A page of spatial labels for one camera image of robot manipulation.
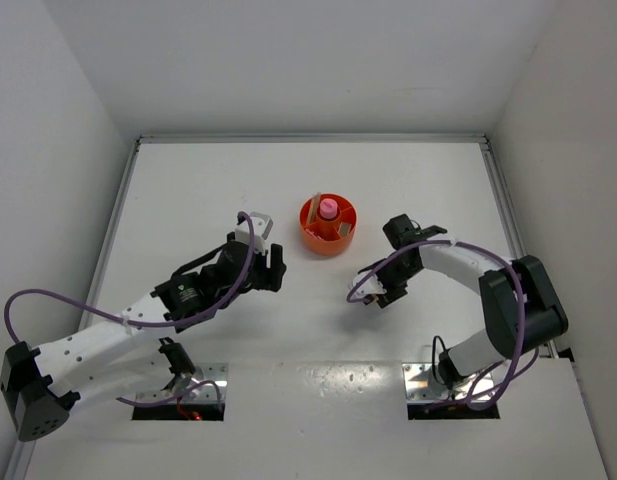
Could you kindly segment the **orange highlighter pen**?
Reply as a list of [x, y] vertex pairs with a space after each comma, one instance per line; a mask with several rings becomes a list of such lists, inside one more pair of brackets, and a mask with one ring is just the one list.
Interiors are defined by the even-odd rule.
[[311, 199], [309, 214], [307, 217], [308, 225], [311, 225], [316, 222], [320, 201], [321, 201], [321, 193], [317, 192]]

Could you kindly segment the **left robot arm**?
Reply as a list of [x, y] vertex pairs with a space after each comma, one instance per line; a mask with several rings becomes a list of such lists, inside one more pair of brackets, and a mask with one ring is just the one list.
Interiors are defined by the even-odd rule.
[[4, 353], [0, 390], [18, 440], [42, 438], [63, 425], [75, 405], [84, 405], [88, 394], [111, 390], [98, 369], [149, 342], [159, 342], [174, 376], [194, 373], [175, 335], [211, 320], [251, 290], [278, 292], [286, 270], [282, 246], [229, 235], [119, 315], [86, 306], [103, 318], [101, 324], [37, 347], [15, 340]]

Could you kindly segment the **pink correction tape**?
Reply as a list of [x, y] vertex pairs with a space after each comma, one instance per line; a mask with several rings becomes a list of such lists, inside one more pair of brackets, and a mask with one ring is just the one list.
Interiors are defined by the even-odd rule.
[[319, 239], [321, 241], [326, 240], [326, 237], [323, 235], [323, 233], [318, 228], [315, 228], [314, 226], [311, 226], [310, 228], [305, 228], [304, 231], [315, 239]]

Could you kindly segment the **pink capped clear tube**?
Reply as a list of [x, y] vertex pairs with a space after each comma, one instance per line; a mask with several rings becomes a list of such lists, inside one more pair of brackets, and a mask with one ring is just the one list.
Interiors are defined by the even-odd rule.
[[339, 213], [339, 206], [333, 198], [323, 198], [320, 200], [318, 214], [323, 220], [334, 220]]

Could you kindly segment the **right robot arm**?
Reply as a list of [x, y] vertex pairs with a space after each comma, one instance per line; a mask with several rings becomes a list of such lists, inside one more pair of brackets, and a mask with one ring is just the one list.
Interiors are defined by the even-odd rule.
[[[399, 256], [373, 276], [379, 291], [371, 297], [381, 308], [403, 298], [408, 281], [423, 270], [442, 273], [480, 297], [484, 328], [439, 355], [436, 373], [447, 388], [512, 359], [520, 326], [523, 354], [567, 332], [566, 312], [539, 258], [526, 255], [499, 263], [464, 243], [441, 245], [438, 241], [446, 229], [421, 228], [405, 214], [390, 219], [382, 230]], [[437, 243], [403, 250], [424, 240]]]

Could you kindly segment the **grey eraser block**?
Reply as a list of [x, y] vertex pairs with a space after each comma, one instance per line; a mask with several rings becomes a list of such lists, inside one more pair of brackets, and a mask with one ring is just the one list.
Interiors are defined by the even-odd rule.
[[341, 223], [338, 229], [338, 233], [340, 236], [346, 236], [352, 230], [352, 225], [350, 223]]

